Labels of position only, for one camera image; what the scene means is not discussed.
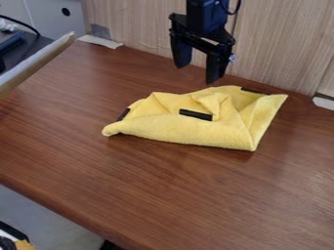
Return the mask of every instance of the cloth fold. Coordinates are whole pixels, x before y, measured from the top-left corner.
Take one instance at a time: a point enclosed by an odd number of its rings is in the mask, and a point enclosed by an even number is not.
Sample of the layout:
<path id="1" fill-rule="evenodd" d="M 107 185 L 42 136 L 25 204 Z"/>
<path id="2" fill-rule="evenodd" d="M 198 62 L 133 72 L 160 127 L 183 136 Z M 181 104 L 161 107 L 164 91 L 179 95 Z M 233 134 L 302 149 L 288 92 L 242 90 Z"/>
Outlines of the cloth fold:
<path id="1" fill-rule="evenodd" d="M 105 126 L 103 135 L 122 133 L 169 143 L 254 151 L 286 98 L 237 86 L 183 95 L 152 93 L 131 104 L 123 120 Z M 213 119 L 183 116 L 180 109 L 212 114 Z"/>

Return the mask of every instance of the wooden wall panel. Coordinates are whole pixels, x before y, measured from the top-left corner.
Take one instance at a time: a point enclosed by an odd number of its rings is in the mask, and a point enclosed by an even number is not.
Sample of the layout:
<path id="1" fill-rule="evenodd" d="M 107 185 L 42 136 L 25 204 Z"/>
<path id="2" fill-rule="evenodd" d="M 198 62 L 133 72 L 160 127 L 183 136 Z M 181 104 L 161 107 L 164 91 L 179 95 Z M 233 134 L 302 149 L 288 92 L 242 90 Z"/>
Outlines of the wooden wall panel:
<path id="1" fill-rule="evenodd" d="M 232 74 L 312 95 L 334 55 L 333 0 L 243 1 Z"/>
<path id="2" fill-rule="evenodd" d="M 113 39 L 171 57 L 168 15 L 184 13 L 186 0 L 84 0 L 84 7 L 88 23 L 107 26 Z M 334 55 L 334 1 L 244 0 L 234 36 L 228 73 L 312 95 Z M 192 63 L 205 66 L 205 55 L 196 51 Z"/>
<path id="3" fill-rule="evenodd" d="M 88 23 L 111 30 L 112 39 L 163 57 L 172 57 L 168 16 L 186 12 L 186 0 L 86 0 Z M 231 31 L 233 18 L 227 26 Z M 194 51 L 192 63 L 205 66 L 206 55 Z"/>
<path id="4" fill-rule="evenodd" d="M 321 84 L 317 89 L 317 92 L 334 98 L 334 57 L 322 77 Z"/>

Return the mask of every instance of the cable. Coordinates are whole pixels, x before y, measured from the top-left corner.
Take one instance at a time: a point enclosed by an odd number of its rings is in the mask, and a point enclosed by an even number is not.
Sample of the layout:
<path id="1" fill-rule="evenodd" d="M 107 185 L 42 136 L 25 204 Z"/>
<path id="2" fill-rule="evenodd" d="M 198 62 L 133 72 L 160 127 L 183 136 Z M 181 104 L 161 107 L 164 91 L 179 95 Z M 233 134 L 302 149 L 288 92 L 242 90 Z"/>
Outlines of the cable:
<path id="1" fill-rule="evenodd" d="M 25 26 L 25 27 L 31 29 L 32 31 L 34 31 L 34 32 L 36 33 L 37 37 L 40 37 L 40 35 L 41 35 L 41 34 L 38 32 L 38 30 L 37 30 L 36 28 L 34 28 L 33 26 L 30 26 L 29 24 L 26 24 L 26 23 L 24 23 L 24 22 L 22 22 L 22 21 L 18 21 L 18 20 L 15 20 L 15 19 L 12 19 L 12 18 L 3 16 L 3 15 L 0 15 L 0 19 L 13 21 L 13 22 L 16 22 L 16 23 L 18 23 L 18 24 L 20 24 L 20 25 L 23 25 L 23 26 Z"/>
<path id="2" fill-rule="evenodd" d="M 219 2 L 221 3 L 221 6 L 222 6 L 223 10 L 230 16 L 235 15 L 240 10 L 240 7 L 241 7 L 241 0 L 238 0 L 235 10 L 233 12 L 230 12 L 227 9 L 227 7 L 224 5 L 223 0 L 220 0 Z"/>

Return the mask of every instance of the floor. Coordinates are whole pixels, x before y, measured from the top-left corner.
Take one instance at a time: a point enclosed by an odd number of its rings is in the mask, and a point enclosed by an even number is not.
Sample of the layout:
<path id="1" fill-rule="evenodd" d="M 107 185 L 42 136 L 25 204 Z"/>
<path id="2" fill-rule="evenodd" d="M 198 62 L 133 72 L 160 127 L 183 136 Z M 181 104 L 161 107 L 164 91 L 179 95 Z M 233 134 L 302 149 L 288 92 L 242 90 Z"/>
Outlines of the floor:
<path id="1" fill-rule="evenodd" d="M 25 233 L 38 250 L 99 250 L 104 243 L 98 235 L 3 186 L 0 200 L 0 221 Z"/>

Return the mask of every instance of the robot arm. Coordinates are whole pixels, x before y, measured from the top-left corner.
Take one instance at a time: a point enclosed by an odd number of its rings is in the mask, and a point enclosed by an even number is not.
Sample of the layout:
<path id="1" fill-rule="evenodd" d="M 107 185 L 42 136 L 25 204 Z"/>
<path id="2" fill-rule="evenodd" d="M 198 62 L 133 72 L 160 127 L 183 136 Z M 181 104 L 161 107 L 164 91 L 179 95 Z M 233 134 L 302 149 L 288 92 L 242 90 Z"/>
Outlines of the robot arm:
<path id="1" fill-rule="evenodd" d="M 207 54 L 206 83 L 211 84 L 223 77 L 234 59 L 232 47 L 235 39 L 225 30 L 228 15 L 234 15 L 241 6 L 241 0 L 233 13 L 228 11 L 230 0 L 188 0 L 187 14 L 171 14 L 171 47 L 177 68 L 191 62 L 192 48 Z M 208 38 L 217 44 L 210 43 Z"/>

